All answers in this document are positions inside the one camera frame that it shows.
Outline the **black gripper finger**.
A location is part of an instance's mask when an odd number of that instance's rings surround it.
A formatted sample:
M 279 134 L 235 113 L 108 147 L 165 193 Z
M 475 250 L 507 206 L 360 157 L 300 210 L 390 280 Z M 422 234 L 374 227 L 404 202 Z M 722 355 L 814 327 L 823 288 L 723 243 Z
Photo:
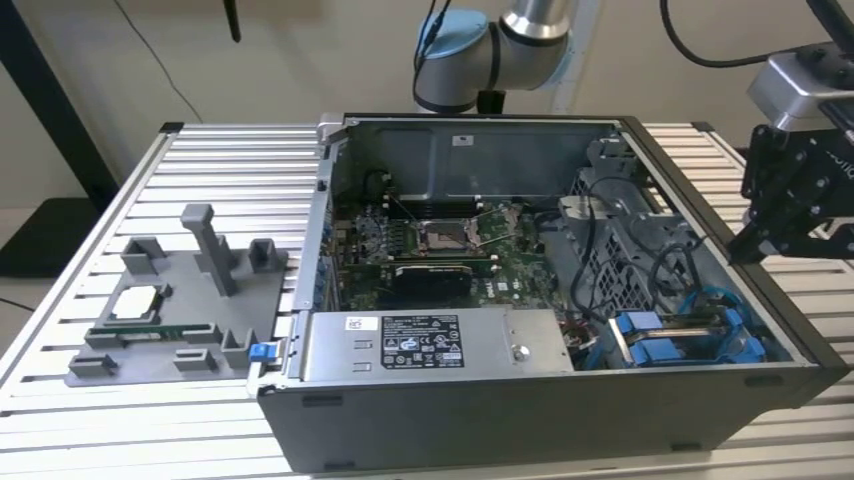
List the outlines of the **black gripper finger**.
M 790 222 L 790 257 L 853 258 L 853 223 L 843 223 L 831 234 L 827 234 L 825 225 L 833 220 L 833 217 L 825 216 L 799 216 Z
M 821 193 L 754 193 L 747 221 L 727 245 L 730 262 L 755 264 L 771 255 L 825 258 L 825 241 L 811 237 L 819 224 L 813 209 L 822 209 L 821 197 Z

